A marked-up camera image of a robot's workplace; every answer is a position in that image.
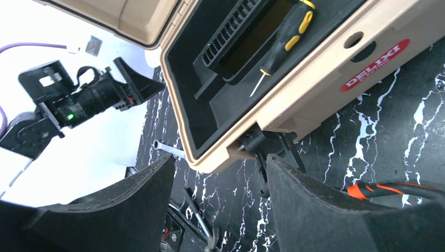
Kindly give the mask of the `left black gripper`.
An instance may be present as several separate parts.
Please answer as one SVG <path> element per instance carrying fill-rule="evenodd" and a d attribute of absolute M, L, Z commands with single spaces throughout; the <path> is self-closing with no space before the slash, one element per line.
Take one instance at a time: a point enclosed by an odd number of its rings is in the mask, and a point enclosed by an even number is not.
<path fill-rule="evenodd" d="M 37 106 L 37 111 L 61 129 L 74 128 L 114 107 L 125 110 L 143 104 L 165 89 L 165 85 L 132 69 L 122 57 L 113 60 L 125 83 L 113 78 L 110 69 L 79 68 L 80 77 L 92 70 L 89 83 L 75 84 L 61 61 L 54 60 L 18 75 L 19 83 Z"/>

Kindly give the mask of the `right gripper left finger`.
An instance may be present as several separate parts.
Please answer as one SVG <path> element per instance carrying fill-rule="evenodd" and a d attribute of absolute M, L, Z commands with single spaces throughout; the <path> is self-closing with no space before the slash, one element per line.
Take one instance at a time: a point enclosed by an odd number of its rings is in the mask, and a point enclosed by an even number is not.
<path fill-rule="evenodd" d="M 1 251 L 159 251 L 174 180 L 168 154 L 69 204 L 1 202 Z"/>

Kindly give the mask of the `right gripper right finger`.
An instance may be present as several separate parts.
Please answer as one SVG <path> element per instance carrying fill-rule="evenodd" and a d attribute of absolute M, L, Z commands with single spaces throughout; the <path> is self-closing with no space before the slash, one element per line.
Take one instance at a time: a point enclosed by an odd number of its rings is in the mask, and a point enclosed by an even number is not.
<path fill-rule="evenodd" d="M 444 201 L 393 208 L 357 199 L 267 157 L 281 251 L 444 251 Z"/>

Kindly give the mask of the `black yellow screwdriver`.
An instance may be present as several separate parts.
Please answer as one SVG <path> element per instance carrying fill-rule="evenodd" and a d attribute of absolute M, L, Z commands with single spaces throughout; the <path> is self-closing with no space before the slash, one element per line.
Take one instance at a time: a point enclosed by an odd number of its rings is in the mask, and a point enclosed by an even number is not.
<path fill-rule="evenodd" d="M 315 10 L 315 4 L 311 1 L 298 1 L 291 7 L 278 27 L 276 39 L 269 50 L 266 61 L 260 67 L 262 76 L 252 90 L 251 97 L 257 91 L 264 77 L 272 76 L 282 65 L 291 49 L 301 40 L 312 21 Z"/>

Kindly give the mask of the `black tool box tray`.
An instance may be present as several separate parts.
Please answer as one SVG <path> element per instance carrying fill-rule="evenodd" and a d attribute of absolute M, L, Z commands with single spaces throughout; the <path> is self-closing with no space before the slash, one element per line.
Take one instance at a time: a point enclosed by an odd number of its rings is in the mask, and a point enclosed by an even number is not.
<path fill-rule="evenodd" d="M 200 158 L 297 66 L 362 1 L 315 1 L 302 39 L 279 70 L 260 87 L 279 25 L 296 1 L 199 1 L 166 52 L 170 77 L 183 115 L 182 143 Z"/>

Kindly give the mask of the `red needle nose pliers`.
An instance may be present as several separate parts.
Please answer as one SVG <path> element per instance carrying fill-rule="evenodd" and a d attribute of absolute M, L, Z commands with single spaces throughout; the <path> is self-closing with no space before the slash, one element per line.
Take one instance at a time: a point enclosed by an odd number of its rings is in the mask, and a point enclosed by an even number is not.
<path fill-rule="evenodd" d="M 444 191 L 408 182 L 366 183 L 358 181 L 349 186 L 346 191 L 349 196 L 361 200 L 389 195 L 414 195 L 429 200 L 444 201 Z"/>

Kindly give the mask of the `silver combination wrench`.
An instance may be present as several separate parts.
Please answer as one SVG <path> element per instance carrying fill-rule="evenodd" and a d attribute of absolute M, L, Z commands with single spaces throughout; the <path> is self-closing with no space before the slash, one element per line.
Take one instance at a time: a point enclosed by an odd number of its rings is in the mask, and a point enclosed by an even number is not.
<path fill-rule="evenodd" d="M 167 145 L 167 144 L 164 144 L 159 140 L 154 140 L 153 148 L 156 150 L 162 150 L 162 151 L 168 152 L 168 153 L 173 154 L 173 155 L 180 157 L 182 159 L 186 158 L 185 152 L 183 150 L 175 148 L 175 147 Z"/>

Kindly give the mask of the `small black hammer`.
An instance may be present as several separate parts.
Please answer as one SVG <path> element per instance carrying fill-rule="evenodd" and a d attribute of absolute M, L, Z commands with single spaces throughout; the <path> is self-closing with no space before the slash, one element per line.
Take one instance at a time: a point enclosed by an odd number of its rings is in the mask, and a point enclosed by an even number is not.
<path fill-rule="evenodd" d="M 204 231 L 204 235 L 207 241 L 207 246 L 204 248 L 204 251 L 219 251 L 219 249 L 217 248 L 217 244 L 219 243 L 220 239 L 219 227 L 214 226 L 212 230 L 210 230 L 209 225 L 207 225 L 206 222 L 204 221 L 203 216 L 200 214 L 200 211 L 196 206 L 196 204 L 194 203 L 194 200 L 192 199 L 191 195 L 189 194 L 188 189 L 183 188 L 183 193 L 185 195 L 185 200 L 187 201 L 193 214 L 197 218 L 198 223 L 201 225 L 202 230 Z"/>

